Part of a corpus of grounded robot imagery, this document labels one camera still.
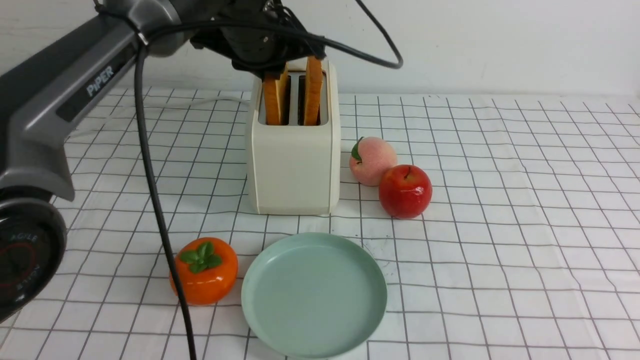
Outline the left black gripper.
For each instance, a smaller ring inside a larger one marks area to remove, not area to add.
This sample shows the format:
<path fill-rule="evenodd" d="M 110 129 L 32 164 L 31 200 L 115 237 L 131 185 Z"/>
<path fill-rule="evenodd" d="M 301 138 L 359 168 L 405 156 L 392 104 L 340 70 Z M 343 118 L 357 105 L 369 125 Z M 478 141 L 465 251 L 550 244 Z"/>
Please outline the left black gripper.
<path fill-rule="evenodd" d="M 214 19 L 274 25 L 302 34 L 307 32 L 297 16 L 280 0 L 229 0 Z M 190 44 L 196 49 L 226 57 L 235 70 L 251 73 L 261 80 L 266 75 L 281 75 L 289 61 L 308 57 L 324 60 L 326 57 L 323 44 L 265 29 L 202 29 L 190 38 Z"/>

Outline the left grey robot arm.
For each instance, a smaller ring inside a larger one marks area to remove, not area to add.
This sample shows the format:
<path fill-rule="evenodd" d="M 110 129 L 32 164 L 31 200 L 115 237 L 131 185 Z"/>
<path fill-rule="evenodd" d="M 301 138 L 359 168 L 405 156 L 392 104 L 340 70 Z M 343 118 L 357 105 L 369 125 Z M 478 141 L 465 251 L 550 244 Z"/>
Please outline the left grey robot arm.
<path fill-rule="evenodd" d="M 72 201 L 64 142 L 137 57 L 183 44 L 264 78 L 325 56 L 279 0 L 105 0 L 97 14 L 1 76 L 1 320 L 25 307 L 61 264 L 67 231 L 51 198 Z"/>

